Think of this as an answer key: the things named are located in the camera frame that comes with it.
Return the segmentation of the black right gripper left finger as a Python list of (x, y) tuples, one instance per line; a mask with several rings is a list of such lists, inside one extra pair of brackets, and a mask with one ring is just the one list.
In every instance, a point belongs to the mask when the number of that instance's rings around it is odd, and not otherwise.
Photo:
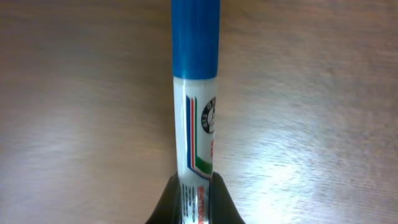
[(181, 191), (177, 173), (169, 178), (146, 224), (181, 224)]

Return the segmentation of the blue cap whiteboard marker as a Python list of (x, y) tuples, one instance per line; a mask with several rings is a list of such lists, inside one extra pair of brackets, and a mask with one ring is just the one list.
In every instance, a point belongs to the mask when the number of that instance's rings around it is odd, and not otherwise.
[(173, 0), (172, 73), (181, 223), (210, 222), (220, 0)]

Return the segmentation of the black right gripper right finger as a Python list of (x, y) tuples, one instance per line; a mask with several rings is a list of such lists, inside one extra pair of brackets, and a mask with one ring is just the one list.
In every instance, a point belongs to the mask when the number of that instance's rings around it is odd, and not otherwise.
[(210, 185), (211, 224), (245, 224), (222, 176), (214, 172)]

